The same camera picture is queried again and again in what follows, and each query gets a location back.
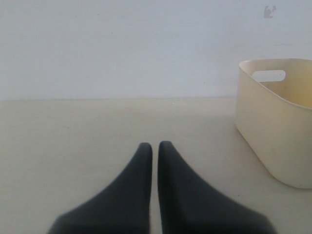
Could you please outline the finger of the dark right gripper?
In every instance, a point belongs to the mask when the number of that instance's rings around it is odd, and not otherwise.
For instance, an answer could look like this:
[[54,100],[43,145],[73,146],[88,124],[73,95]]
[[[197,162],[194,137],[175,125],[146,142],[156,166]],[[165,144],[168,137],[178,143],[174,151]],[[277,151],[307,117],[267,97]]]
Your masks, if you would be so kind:
[[158,148],[158,199],[164,234],[274,234],[262,214],[205,182],[170,141]]

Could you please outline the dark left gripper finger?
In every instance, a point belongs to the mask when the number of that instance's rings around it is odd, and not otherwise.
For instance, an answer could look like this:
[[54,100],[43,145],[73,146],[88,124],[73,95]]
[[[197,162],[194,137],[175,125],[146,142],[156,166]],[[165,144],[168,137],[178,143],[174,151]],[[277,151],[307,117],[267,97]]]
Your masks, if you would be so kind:
[[123,171],[92,199],[59,216],[50,234],[148,234],[153,151],[139,144]]

